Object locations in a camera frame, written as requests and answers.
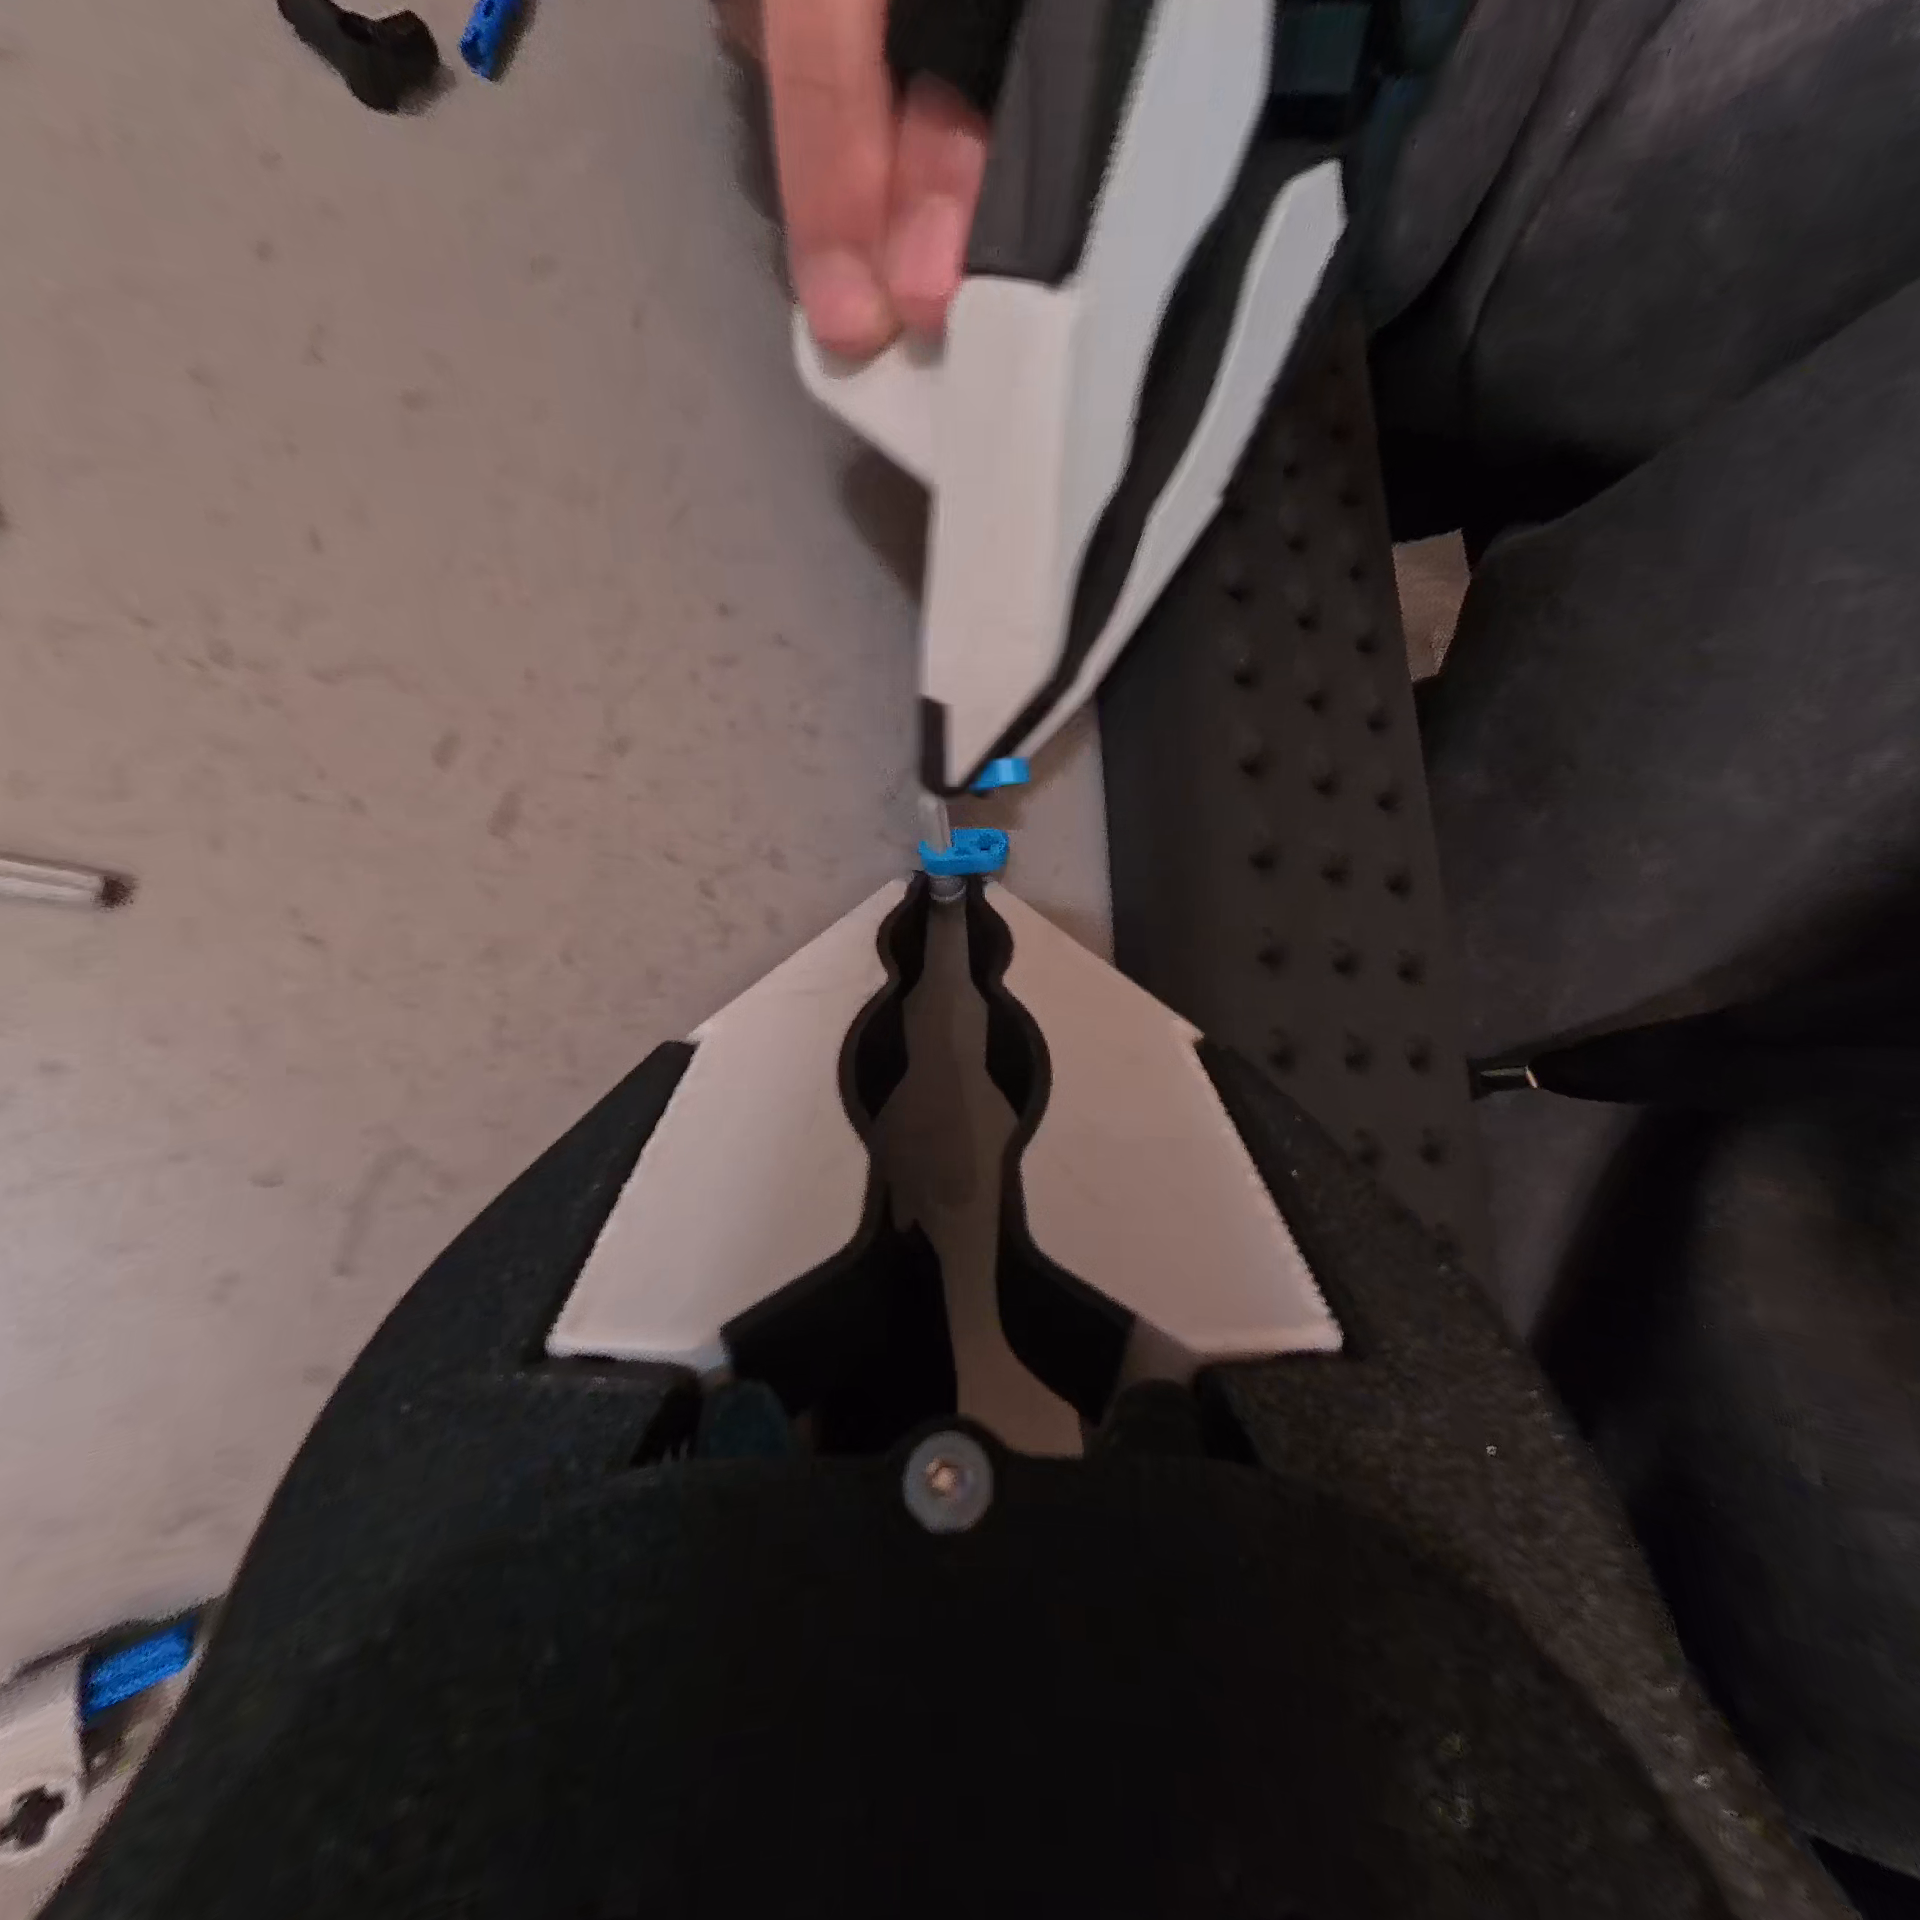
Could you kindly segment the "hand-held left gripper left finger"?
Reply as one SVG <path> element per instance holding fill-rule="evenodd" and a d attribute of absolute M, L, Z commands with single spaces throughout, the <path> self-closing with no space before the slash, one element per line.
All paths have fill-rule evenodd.
<path fill-rule="evenodd" d="M 763 1380 L 792 1410 L 923 1368 L 923 1235 L 872 1156 L 922 960 L 923 880 L 886 880 L 659 1048 L 674 1086 L 548 1359 Z"/>

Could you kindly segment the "person's right hand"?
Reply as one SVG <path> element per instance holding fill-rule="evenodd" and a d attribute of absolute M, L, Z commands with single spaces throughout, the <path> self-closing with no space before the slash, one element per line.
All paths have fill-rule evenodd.
<path fill-rule="evenodd" d="M 713 13 L 769 84 L 787 272 L 821 350 L 936 341 L 967 274 L 990 116 L 944 77 L 896 77 L 890 4 Z"/>

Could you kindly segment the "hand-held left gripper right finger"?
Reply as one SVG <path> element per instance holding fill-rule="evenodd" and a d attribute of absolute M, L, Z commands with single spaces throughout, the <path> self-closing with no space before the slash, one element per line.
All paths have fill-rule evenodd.
<path fill-rule="evenodd" d="M 1342 1330 L 1206 1064 L 1202 1031 L 995 880 L 967 895 L 1008 1107 L 1000 1330 L 1049 1393 L 1335 1356 Z"/>

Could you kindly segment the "grey desk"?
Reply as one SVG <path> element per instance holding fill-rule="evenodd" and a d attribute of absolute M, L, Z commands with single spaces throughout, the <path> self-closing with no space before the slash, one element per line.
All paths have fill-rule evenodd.
<path fill-rule="evenodd" d="M 373 114 L 3 4 L 3 1673 L 231 1583 L 378 1318 L 904 853 L 922 502 L 710 4 Z"/>

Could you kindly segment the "dark perforated panel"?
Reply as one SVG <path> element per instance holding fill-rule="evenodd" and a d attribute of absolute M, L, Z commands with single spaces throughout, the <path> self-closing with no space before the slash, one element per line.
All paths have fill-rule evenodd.
<path fill-rule="evenodd" d="M 1358 304 L 1266 400 L 1225 502 L 1098 691 L 1113 953 L 1199 1028 L 1256 1166 L 1324 1135 L 1334 1218 L 1412 1214 L 1485 1277 L 1456 948 L 1438 875 Z"/>

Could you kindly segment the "black tube connector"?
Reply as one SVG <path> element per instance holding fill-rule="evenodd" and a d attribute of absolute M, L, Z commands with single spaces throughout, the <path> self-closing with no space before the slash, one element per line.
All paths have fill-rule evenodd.
<path fill-rule="evenodd" d="M 281 18 L 373 112 L 415 107 L 440 84 L 440 49 L 415 13 L 368 15 L 344 4 L 278 4 Z"/>

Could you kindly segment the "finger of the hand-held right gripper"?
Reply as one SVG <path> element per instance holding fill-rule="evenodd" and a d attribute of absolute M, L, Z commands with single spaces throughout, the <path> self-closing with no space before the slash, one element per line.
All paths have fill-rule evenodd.
<path fill-rule="evenodd" d="M 1063 660 L 1031 697 L 1034 736 L 1095 695 L 1212 524 L 1342 235 L 1335 154 L 1243 156 L 1153 323 L 1121 480 L 1074 572 Z"/>
<path fill-rule="evenodd" d="M 1090 235 L 1058 285 L 963 277 L 944 341 L 852 362 L 794 321 L 806 394 L 932 495 L 922 788 L 1027 756 L 1074 572 L 1121 480 L 1153 323 L 1272 87 L 1272 4 L 1157 4 Z"/>

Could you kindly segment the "long grey axle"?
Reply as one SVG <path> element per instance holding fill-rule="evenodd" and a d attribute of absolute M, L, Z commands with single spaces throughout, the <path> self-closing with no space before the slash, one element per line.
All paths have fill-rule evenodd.
<path fill-rule="evenodd" d="M 71 861 L 0 855 L 3 904 L 55 904 L 71 912 L 118 912 L 139 895 L 139 878 Z"/>

